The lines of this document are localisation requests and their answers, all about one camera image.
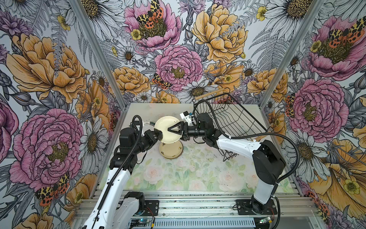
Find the beige green rimmed plate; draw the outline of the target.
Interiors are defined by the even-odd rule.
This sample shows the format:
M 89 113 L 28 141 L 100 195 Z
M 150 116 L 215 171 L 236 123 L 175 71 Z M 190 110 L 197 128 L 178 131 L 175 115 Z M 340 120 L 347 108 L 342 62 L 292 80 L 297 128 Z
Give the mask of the beige green rimmed plate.
M 183 153 L 183 144 L 181 141 L 175 143 L 166 144 L 161 143 L 159 146 L 160 154 L 166 159 L 176 159 Z

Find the left green circuit board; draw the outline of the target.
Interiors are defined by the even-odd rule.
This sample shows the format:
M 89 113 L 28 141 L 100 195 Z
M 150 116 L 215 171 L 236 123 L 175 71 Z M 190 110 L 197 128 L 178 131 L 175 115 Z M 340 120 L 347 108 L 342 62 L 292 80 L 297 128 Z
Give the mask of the left green circuit board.
M 130 227 L 146 227 L 151 223 L 151 219 L 133 219 L 131 220 Z

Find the aluminium mounting rail frame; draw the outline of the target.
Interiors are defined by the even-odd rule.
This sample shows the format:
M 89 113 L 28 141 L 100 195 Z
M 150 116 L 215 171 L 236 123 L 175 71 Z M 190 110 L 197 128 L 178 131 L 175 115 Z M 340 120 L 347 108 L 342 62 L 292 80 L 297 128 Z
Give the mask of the aluminium mounting rail frame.
M 311 198 L 303 197 L 295 188 L 292 193 L 277 192 L 281 215 L 284 217 L 317 216 L 317 209 Z M 213 218 L 237 217 L 233 210 L 238 199 L 250 199 L 252 193 L 203 192 L 203 191 L 144 191 L 145 200 L 159 201 L 159 218 Z

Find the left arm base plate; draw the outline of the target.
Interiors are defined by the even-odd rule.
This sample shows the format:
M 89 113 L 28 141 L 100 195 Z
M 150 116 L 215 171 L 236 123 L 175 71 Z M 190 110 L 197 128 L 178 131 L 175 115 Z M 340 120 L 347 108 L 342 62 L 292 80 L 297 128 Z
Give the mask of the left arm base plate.
M 158 216 L 159 205 L 159 200 L 145 200 L 145 206 L 141 216 Z

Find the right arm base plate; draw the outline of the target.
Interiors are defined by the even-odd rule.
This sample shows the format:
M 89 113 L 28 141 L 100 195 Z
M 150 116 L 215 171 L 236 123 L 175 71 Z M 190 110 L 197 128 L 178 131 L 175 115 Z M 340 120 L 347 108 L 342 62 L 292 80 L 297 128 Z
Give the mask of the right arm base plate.
M 270 199 L 266 204 L 261 204 L 255 199 L 237 199 L 235 209 L 239 215 L 275 215 L 277 208 L 275 202 Z

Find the green circuit board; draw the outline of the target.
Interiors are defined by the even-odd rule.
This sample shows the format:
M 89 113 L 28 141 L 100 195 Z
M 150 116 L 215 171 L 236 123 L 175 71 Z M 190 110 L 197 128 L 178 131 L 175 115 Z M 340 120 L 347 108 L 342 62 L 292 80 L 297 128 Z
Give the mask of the green circuit board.
M 130 227 L 146 227 L 151 223 L 151 219 L 133 219 L 131 220 Z
M 263 218 L 263 219 L 261 219 L 261 220 L 259 220 L 259 224 L 267 224 L 267 223 L 271 223 L 272 222 L 272 219 L 271 219 L 271 217 L 265 217 L 265 218 Z

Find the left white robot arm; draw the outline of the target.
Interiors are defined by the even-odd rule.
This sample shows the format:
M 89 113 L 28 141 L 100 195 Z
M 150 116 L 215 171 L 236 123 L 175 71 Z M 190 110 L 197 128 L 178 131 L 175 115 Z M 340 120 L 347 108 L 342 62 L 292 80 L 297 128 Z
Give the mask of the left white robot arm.
M 110 171 L 102 194 L 82 229 L 125 229 L 131 218 L 144 210 L 144 194 L 128 192 L 120 200 L 127 181 L 137 164 L 137 155 L 147 152 L 162 140 L 161 131 L 128 127 L 120 131 L 120 145 L 110 161 Z

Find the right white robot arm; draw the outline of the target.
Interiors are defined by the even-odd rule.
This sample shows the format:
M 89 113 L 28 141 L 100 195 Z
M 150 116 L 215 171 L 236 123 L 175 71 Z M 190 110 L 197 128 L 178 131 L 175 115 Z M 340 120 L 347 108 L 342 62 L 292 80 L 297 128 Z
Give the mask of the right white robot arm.
M 229 136 L 214 126 L 212 118 L 207 113 L 198 115 L 196 125 L 175 121 L 163 127 L 163 131 L 178 135 L 182 140 L 201 137 L 210 147 L 230 151 L 251 159 L 258 182 L 246 208 L 255 214 L 261 214 L 265 211 L 266 204 L 276 192 L 280 176 L 286 166 L 284 158 L 271 141 L 258 142 L 254 139 L 245 140 Z

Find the right green circuit board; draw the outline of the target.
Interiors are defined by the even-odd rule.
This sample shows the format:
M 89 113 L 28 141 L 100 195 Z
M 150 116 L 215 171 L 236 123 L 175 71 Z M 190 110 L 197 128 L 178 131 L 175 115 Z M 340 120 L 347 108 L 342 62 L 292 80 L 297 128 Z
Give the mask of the right green circuit board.
M 272 219 L 271 219 L 271 217 L 265 217 L 265 218 L 263 218 L 263 219 L 261 219 L 261 220 L 259 220 L 259 224 L 267 224 L 267 223 L 271 223 L 272 222 Z

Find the plain cream plate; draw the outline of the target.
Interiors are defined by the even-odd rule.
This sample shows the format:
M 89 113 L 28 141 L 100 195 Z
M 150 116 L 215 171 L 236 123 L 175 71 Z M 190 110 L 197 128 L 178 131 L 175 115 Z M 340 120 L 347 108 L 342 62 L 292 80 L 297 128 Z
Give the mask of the plain cream plate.
M 156 121 L 154 128 L 162 132 L 162 143 L 172 144 L 181 138 L 180 122 L 179 119 L 173 116 L 164 116 Z

